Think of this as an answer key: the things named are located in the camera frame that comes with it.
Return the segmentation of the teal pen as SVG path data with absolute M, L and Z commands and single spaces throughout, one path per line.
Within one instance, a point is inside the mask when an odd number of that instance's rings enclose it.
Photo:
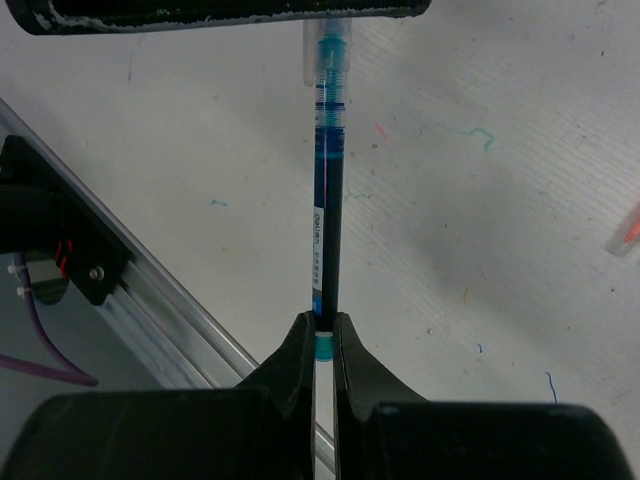
M 338 310 L 347 77 L 348 72 L 325 71 L 313 85 L 312 312 L 315 358 L 320 362 L 333 359 L 332 336 Z

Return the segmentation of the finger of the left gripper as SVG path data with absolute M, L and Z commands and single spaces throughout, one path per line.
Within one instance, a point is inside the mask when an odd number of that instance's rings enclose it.
M 97 35 L 191 30 L 334 18 L 405 18 L 426 0 L 12 0 L 17 24 L 32 35 Z

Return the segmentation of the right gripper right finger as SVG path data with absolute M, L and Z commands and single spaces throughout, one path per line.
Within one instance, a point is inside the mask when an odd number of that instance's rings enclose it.
M 555 403 L 430 401 L 387 369 L 346 314 L 333 331 L 339 479 L 631 479 L 594 411 Z

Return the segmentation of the clear teal pen cap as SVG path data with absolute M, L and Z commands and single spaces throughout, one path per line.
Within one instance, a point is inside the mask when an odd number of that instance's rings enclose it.
M 346 74 L 350 70 L 352 20 L 303 21 L 303 82 L 311 87 L 325 71 Z

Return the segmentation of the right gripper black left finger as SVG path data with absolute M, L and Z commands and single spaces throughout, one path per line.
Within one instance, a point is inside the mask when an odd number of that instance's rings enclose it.
M 229 389 L 62 395 L 26 421 L 4 479 L 312 479 L 315 322 Z

